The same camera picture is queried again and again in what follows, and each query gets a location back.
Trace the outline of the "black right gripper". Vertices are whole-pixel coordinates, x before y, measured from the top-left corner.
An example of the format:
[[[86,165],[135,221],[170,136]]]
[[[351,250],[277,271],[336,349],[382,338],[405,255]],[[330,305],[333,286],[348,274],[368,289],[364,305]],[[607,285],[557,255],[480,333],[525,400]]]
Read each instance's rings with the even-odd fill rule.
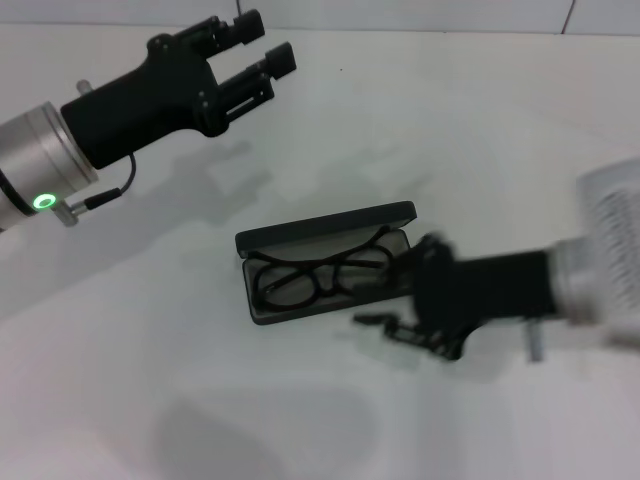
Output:
[[[424,236],[393,257],[378,279],[357,296],[381,296],[413,279],[416,324],[395,313],[356,313],[352,321],[380,327],[387,339],[459,360],[464,343],[492,320],[540,319],[556,314],[549,255],[543,250],[458,259],[450,244]]]

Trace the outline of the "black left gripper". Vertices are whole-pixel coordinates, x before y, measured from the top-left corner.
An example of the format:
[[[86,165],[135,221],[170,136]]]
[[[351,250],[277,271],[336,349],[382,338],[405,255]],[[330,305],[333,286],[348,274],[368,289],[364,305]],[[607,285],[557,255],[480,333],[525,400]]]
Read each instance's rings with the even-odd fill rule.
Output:
[[[260,13],[250,10],[231,23],[213,16],[178,35],[158,35],[139,67],[63,105],[62,117],[96,169],[179,130],[216,137],[273,99],[271,81],[297,68],[293,48],[285,42],[219,89],[207,58],[264,34]]]

